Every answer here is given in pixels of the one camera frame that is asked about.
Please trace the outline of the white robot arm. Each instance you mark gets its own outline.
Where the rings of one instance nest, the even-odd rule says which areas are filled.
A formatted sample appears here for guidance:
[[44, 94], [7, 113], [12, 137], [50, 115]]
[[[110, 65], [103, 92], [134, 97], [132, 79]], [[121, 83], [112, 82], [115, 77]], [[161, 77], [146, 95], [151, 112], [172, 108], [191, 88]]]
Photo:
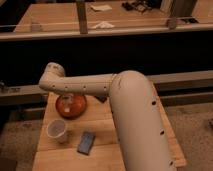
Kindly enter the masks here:
[[109, 98], [126, 171], [177, 171], [169, 149], [157, 95], [142, 73], [67, 77], [64, 68], [47, 64], [39, 87], [57, 94], [75, 93]]

